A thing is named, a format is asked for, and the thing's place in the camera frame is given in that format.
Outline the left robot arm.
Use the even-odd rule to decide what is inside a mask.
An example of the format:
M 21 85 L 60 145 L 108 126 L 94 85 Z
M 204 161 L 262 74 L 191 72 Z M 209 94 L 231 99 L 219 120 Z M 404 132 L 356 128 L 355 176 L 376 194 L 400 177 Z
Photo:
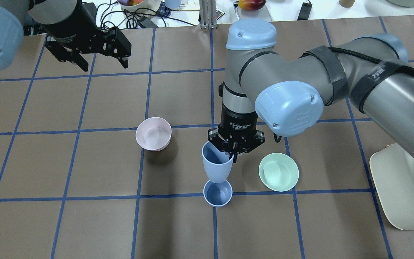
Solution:
M 0 70 L 7 68 L 23 41 L 25 18 L 46 31 L 45 46 L 59 62 L 70 62 L 84 72 L 83 54 L 111 56 L 128 67 L 131 43 L 118 27 L 102 31 L 80 0 L 0 0 Z

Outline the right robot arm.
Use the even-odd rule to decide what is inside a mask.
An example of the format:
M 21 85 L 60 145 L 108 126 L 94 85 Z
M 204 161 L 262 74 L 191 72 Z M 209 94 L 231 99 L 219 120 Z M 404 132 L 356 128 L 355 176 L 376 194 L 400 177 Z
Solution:
M 229 28 L 221 123 L 208 140 L 230 159 L 265 142 L 261 118 L 278 136 L 314 125 L 326 106 L 345 98 L 414 158 L 414 68 L 395 35 L 363 36 L 318 46 L 295 61 L 275 52 L 277 31 L 260 19 Z

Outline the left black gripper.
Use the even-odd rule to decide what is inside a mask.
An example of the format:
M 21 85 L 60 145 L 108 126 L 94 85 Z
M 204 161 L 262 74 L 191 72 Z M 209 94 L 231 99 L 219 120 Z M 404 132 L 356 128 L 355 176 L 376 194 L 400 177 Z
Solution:
M 94 17 L 87 10 L 75 10 L 69 17 L 55 24 L 45 24 L 45 47 L 59 61 L 76 64 L 88 72 L 88 62 L 80 52 L 99 53 L 118 59 L 128 69 L 132 44 L 118 27 L 111 27 L 108 34 L 97 28 Z

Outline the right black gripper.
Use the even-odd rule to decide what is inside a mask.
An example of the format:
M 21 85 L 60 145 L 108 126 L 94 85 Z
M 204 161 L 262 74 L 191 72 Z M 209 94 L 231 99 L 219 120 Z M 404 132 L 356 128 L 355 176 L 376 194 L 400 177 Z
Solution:
M 263 144 L 265 135 L 257 130 L 256 112 L 237 113 L 222 105 L 221 122 L 208 131 L 208 141 L 237 162 L 239 154 L 248 154 Z

